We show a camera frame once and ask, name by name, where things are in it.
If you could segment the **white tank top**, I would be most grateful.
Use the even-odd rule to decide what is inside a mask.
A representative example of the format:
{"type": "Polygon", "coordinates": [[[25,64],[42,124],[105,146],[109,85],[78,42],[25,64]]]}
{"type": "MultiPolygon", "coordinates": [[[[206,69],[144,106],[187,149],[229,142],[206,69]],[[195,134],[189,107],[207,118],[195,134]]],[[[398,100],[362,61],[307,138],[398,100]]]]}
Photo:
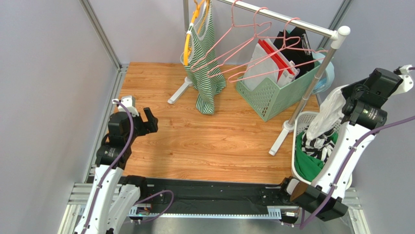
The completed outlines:
{"type": "Polygon", "coordinates": [[[342,95],[342,88],[347,85],[339,86],[333,89],[320,105],[320,112],[311,121],[308,126],[306,137],[308,140],[314,140],[320,135],[332,129],[332,125],[344,117],[342,108],[346,100],[342,95]]]}

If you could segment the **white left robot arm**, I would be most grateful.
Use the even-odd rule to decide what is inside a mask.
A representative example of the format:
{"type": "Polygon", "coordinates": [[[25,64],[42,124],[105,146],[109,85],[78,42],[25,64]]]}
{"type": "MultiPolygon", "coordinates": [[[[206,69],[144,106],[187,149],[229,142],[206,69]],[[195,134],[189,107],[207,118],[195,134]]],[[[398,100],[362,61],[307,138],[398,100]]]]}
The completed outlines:
{"type": "Polygon", "coordinates": [[[132,206],[148,190],[142,176],[128,176],[114,198],[127,160],[132,154],[131,145],[137,137],[158,131],[158,119],[149,107],[143,109],[144,122],[137,111],[121,109],[110,115],[108,133],[96,152],[94,181],[85,211],[75,227],[75,234],[117,234],[132,206]]]}

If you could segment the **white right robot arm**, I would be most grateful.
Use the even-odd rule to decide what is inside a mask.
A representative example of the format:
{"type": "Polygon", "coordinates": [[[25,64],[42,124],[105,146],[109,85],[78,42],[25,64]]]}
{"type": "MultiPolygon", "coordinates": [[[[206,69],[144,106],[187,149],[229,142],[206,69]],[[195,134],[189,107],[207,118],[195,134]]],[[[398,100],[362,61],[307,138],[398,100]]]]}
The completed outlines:
{"type": "Polygon", "coordinates": [[[341,108],[339,135],[327,162],[310,182],[290,176],[279,190],[279,199],[293,203],[317,217],[329,221],[348,211],[343,203],[350,176],[367,146],[386,124],[388,113],[382,106],[390,96],[406,93],[414,86],[409,66],[394,71],[376,68],[368,78],[337,89],[334,102],[341,108]]]}

